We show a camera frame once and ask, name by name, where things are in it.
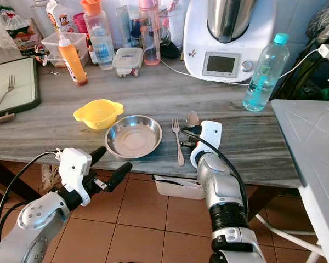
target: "yellow bowl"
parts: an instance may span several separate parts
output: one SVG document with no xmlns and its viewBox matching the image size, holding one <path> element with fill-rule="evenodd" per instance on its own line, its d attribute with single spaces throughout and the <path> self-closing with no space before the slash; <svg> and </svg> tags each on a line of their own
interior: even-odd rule
<svg viewBox="0 0 329 263">
<path fill-rule="evenodd" d="M 76 121 L 84 122 L 94 130 L 111 127 L 117 116 L 123 113 L 123 105 L 111 100 L 93 100 L 73 113 Z"/>
</svg>

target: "tiled floor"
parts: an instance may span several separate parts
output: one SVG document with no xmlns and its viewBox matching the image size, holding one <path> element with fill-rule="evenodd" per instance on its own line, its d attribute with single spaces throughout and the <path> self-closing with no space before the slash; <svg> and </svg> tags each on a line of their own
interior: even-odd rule
<svg viewBox="0 0 329 263">
<path fill-rule="evenodd" d="M 5 162 L 13 172 L 22 164 Z M 107 180 L 108 171 L 99 171 Z M 22 179 L 38 189 L 41 171 Z M 9 200 L 6 208 L 16 202 Z M 6 235 L 19 211 L 8 218 Z M 278 228 L 312 230 L 301 199 L 277 197 L 260 213 Z M 272 234 L 257 219 L 255 231 L 267 263 L 305 262 L 309 252 Z M 44 263 L 201 263 L 211 255 L 211 222 L 204 201 L 162 196 L 149 175 L 130 174 L 113 193 L 99 193 L 78 207 L 49 246 Z M 315 243 L 314 237 L 304 239 Z"/>
</svg>

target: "fork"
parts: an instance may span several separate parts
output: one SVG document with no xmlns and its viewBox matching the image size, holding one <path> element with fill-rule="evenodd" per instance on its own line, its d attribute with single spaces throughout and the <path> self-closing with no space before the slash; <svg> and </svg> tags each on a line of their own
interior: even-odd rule
<svg viewBox="0 0 329 263">
<path fill-rule="evenodd" d="M 7 91 L 5 92 L 5 94 L 1 97 L 0 104 L 4 100 L 6 94 L 11 92 L 14 88 L 15 88 L 15 75 L 10 75 L 9 76 L 9 87 L 7 88 Z"/>
<path fill-rule="evenodd" d="M 183 166 L 184 156 L 183 153 L 181 152 L 179 138 L 178 138 L 178 132 L 180 131 L 178 119 L 172 119 L 172 131 L 175 133 L 175 137 L 177 138 L 178 164 L 179 166 Z"/>
</svg>

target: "metal plate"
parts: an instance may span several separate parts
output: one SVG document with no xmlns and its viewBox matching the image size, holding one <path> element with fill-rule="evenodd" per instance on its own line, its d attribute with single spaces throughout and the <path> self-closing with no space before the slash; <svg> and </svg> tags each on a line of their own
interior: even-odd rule
<svg viewBox="0 0 329 263">
<path fill-rule="evenodd" d="M 135 159 L 152 152 L 161 142 L 162 129 L 157 121 L 143 115 L 120 119 L 105 135 L 106 148 L 113 155 Z"/>
</svg>

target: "cutting board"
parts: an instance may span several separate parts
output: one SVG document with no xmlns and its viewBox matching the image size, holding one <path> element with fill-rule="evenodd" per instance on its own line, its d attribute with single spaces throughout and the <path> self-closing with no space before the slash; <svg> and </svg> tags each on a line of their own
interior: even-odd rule
<svg viewBox="0 0 329 263">
<path fill-rule="evenodd" d="M 9 75 L 15 76 L 15 88 L 0 104 L 0 116 L 26 111 L 39 105 L 39 88 L 34 58 L 0 64 L 0 99 L 7 91 Z"/>
</svg>

